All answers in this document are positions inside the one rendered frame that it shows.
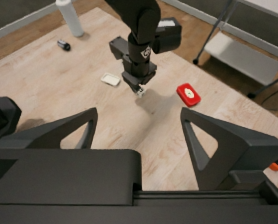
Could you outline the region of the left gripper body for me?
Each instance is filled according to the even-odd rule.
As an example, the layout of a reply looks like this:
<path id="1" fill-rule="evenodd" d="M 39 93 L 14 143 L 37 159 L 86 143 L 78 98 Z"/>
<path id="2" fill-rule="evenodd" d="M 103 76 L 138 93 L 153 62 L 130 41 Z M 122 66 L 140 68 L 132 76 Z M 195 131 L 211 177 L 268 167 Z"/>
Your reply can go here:
<path id="1" fill-rule="evenodd" d="M 150 78 L 152 78 L 157 70 L 157 65 L 150 61 L 143 63 L 133 62 L 130 58 L 129 60 L 132 62 L 132 73 L 133 76 L 128 74 L 126 71 L 121 73 L 121 76 L 125 82 L 127 82 L 130 86 L 137 88 L 139 84 L 144 85 Z M 150 64 L 149 64 L 150 62 Z"/>

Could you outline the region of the white bottle with blue cap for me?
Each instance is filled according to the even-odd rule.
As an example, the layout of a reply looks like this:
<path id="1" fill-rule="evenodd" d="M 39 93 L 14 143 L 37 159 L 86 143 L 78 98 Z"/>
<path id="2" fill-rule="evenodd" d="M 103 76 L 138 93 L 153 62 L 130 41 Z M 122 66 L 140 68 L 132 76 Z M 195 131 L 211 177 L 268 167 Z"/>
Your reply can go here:
<path id="1" fill-rule="evenodd" d="M 56 5 L 58 6 L 64 20 L 66 21 L 72 35 L 75 37 L 82 36 L 84 34 L 84 30 L 81 26 L 71 0 L 56 0 Z"/>

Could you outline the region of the orange pocket multimeter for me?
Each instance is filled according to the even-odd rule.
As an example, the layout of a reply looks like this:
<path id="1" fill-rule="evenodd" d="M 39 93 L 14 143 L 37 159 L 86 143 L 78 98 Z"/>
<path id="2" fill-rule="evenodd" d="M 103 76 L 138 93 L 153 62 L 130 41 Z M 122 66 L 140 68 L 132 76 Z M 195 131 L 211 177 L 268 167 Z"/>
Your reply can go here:
<path id="1" fill-rule="evenodd" d="M 269 166 L 271 170 L 278 171 L 278 160 Z"/>

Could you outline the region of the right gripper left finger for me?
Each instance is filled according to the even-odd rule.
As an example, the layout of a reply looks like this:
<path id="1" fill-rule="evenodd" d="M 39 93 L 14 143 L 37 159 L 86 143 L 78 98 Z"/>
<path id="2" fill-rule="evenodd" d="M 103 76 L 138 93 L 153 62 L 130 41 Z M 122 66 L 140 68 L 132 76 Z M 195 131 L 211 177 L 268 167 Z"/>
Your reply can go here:
<path id="1" fill-rule="evenodd" d="M 61 141 L 87 123 L 74 149 L 91 149 L 98 122 L 96 107 L 77 114 L 26 129 L 0 139 L 0 147 L 27 149 L 61 149 Z"/>

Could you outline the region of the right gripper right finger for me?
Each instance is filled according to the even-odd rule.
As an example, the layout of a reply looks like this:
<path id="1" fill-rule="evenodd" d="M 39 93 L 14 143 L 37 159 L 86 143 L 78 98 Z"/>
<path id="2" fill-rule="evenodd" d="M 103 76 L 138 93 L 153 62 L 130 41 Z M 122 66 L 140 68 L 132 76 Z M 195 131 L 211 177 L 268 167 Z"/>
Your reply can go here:
<path id="1" fill-rule="evenodd" d="M 278 160 L 278 138 L 182 107 L 180 121 L 199 190 L 214 190 L 231 172 L 263 172 Z M 191 123 L 218 144 L 210 158 Z"/>

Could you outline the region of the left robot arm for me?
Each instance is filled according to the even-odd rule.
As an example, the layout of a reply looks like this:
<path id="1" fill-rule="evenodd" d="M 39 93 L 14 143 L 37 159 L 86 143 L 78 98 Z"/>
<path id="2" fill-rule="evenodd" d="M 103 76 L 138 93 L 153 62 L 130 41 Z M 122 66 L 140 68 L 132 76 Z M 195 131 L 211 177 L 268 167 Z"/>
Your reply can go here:
<path id="1" fill-rule="evenodd" d="M 109 42 L 111 53 L 116 60 L 123 60 L 124 70 L 131 76 L 132 62 L 129 58 L 143 63 L 149 60 L 151 51 L 158 55 L 179 48 L 182 26 L 174 17 L 161 19 L 156 0 L 104 1 L 131 30 L 128 41 L 118 36 Z"/>

